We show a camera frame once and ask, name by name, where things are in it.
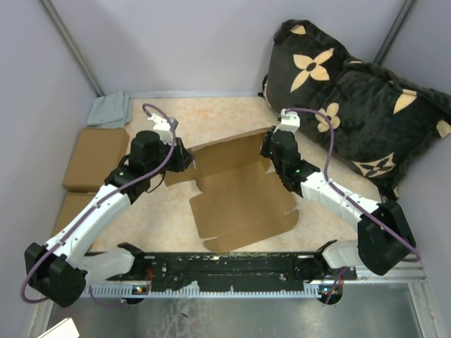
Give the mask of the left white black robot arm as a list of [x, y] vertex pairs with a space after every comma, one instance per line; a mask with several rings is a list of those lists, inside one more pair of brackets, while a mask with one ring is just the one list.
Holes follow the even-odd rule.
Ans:
[[68, 307], [93, 284], [119, 275], [141, 278], [147, 269], [144, 252], [132, 244], [122, 243], [95, 256], [87, 252], [113, 220], [150, 191], [153, 177], [187, 170], [192, 161], [173, 129], [138, 132], [130, 153], [83, 210], [45, 244], [33, 242], [26, 248], [21, 299], [32, 302], [25, 294], [31, 287], [42, 294], [43, 301]]

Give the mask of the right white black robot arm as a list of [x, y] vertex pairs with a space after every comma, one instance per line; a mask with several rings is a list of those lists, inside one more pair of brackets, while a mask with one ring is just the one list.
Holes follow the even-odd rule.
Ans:
[[283, 186], [316, 202], [344, 220], [357, 233], [355, 240], [331, 241], [314, 261], [315, 273], [329, 279], [339, 268], [364, 266], [383, 276], [408, 255], [419, 256], [401, 206], [393, 200], [378, 202], [341, 187], [324, 171], [303, 160], [293, 133], [271, 128], [261, 155], [271, 160]]

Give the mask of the brown cardboard box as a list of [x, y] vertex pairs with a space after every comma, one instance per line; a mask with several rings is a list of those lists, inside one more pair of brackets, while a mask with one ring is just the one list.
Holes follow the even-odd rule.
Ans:
[[294, 196], [271, 161], [261, 156], [266, 129], [252, 130], [188, 151], [194, 162], [169, 172], [172, 186], [193, 181], [200, 193], [190, 199], [197, 232], [207, 250], [226, 253], [289, 232], [299, 220]]

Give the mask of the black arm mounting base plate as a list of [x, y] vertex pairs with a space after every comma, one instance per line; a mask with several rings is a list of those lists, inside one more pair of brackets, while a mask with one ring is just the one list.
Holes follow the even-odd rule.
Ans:
[[314, 280], [333, 281], [339, 270], [319, 252], [147, 252], [112, 282], [144, 281], [153, 292], [178, 291], [196, 282], [202, 292], [302, 291]]

